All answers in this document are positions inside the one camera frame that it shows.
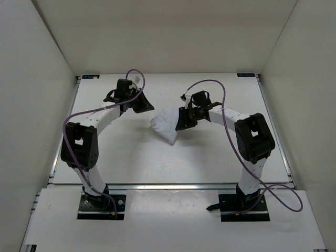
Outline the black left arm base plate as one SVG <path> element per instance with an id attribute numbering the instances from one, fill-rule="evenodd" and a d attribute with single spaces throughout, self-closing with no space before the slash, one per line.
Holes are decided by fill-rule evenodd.
<path id="1" fill-rule="evenodd" d="M 82 193 L 78 206 L 77 219 L 105 221 L 124 220 L 127 196 L 125 194 L 112 194 L 111 196 L 116 203 L 116 210 L 109 198 L 103 197 L 103 199 L 99 198 L 95 200 L 93 197 Z"/>

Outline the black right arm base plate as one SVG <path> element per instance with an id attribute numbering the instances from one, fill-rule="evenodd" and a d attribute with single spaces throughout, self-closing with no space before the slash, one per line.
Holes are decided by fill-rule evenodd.
<path id="1" fill-rule="evenodd" d="M 243 205 L 236 194 L 219 194 L 218 203 L 210 205 L 207 211 L 220 210 L 221 222 L 268 222 L 269 212 L 265 197 L 252 208 L 257 200 Z"/>

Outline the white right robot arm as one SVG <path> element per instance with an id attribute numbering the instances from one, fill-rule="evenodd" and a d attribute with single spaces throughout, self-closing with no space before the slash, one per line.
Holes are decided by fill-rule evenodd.
<path id="1" fill-rule="evenodd" d="M 265 117 L 261 113 L 252 115 L 226 108 L 220 102 L 211 102 L 209 92 L 200 91 L 191 96 L 183 94 L 184 107 L 178 109 L 177 131 L 193 128 L 200 120 L 220 124 L 235 133 L 234 151 L 242 159 L 243 171 L 236 186 L 236 206 L 248 210 L 259 196 L 259 180 L 263 167 L 275 148 L 275 141 Z"/>

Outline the white skirt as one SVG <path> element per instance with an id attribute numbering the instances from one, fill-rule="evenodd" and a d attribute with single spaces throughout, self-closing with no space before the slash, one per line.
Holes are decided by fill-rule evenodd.
<path id="1" fill-rule="evenodd" d="M 173 145 L 177 138 L 176 126 L 178 120 L 178 108 L 166 107 L 150 120 L 150 127 L 170 145 Z"/>

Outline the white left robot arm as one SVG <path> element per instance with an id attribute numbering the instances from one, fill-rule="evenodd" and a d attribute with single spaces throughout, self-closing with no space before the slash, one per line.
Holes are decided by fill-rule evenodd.
<path id="1" fill-rule="evenodd" d="M 135 113 L 154 110 L 139 82 L 137 76 L 119 79 L 117 87 L 107 94 L 99 108 L 78 112 L 65 121 L 61 160 L 78 174 L 84 193 L 91 196 L 98 209 L 106 208 L 110 202 L 108 186 L 97 168 L 99 134 L 128 109 Z"/>

